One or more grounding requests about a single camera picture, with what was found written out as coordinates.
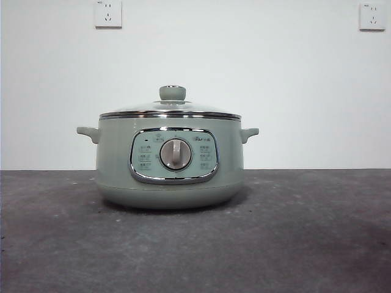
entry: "wall outlet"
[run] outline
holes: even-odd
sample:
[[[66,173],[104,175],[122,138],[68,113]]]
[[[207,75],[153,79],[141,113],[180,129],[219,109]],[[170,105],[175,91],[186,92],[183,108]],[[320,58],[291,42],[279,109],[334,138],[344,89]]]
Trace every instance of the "wall outlet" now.
[[[384,31],[386,5],[384,3],[360,4],[360,31]]]
[[[95,3],[95,28],[122,28],[122,1],[107,0]]]

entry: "countertop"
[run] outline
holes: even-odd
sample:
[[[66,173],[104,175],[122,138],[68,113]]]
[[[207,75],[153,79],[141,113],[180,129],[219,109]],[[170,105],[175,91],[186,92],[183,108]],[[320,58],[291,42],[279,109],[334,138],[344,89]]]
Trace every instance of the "countertop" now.
[[[248,170],[232,200],[148,211],[94,171],[1,172],[1,289],[391,292],[391,170]]]

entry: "pot base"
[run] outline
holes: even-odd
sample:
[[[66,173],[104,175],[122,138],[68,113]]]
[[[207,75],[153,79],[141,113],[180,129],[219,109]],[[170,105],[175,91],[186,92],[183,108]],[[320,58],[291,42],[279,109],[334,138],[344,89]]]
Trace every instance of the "pot base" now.
[[[189,209],[222,203],[233,197],[241,184],[185,190],[139,190],[98,185],[102,196],[114,203],[142,209]]]

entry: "silver trim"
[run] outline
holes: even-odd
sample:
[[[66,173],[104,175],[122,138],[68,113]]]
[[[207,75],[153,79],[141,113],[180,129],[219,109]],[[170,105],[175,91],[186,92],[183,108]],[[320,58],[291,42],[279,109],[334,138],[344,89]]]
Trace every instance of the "silver trim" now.
[[[181,87],[180,85],[164,85],[162,87],[179,87],[181,89],[184,89],[184,87]]]
[[[140,174],[139,172],[136,171],[136,169],[133,167],[132,164],[132,152],[133,152],[133,145],[134,145],[134,140],[135,138],[143,132],[149,132],[149,131],[170,131],[170,130],[179,130],[179,131],[184,131],[184,129],[188,129],[188,131],[194,131],[194,132],[206,132],[210,134],[214,140],[214,147],[216,148],[216,165],[207,174],[204,174],[202,176],[196,176],[196,177],[183,177],[183,178],[160,178],[160,177],[151,177],[151,176],[146,176],[143,174]],[[212,132],[206,129],[195,129],[191,127],[160,127],[160,128],[148,128],[148,129],[142,129],[138,131],[134,136],[132,140],[132,144],[130,146],[130,155],[129,155],[129,160],[128,160],[128,167],[130,170],[130,173],[132,177],[140,182],[143,183],[151,183],[151,184],[193,184],[193,183],[201,183],[210,180],[215,174],[216,171],[219,168],[219,161],[220,161],[220,155],[219,155],[219,148],[217,147],[217,141],[215,136],[213,135]]]
[[[206,118],[240,121],[241,116],[230,113],[183,111],[183,110],[146,110],[123,111],[100,114],[99,120],[120,118]]]

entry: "electric hot pot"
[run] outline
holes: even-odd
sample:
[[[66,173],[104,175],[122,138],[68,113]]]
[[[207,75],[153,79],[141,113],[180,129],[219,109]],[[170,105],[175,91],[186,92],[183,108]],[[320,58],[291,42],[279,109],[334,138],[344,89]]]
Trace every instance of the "electric hot pot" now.
[[[78,127],[97,146],[98,189],[135,208],[182,209],[228,200],[241,188],[243,148],[258,128],[241,116],[185,101],[186,89],[160,88],[160,101],[100,115]]]

